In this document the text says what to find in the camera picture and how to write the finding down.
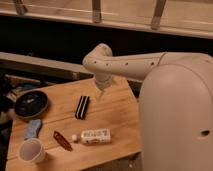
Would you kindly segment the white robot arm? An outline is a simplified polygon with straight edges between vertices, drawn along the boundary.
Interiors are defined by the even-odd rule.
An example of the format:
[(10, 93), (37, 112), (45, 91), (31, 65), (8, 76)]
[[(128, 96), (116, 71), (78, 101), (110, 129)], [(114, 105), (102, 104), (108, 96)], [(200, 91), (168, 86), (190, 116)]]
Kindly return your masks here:
[(120, 75), (140, 80), (143, 171), (213, 171), (213, 57), (160, 52), (115, 57), (96, 46), (83, 59), (101, 90)]

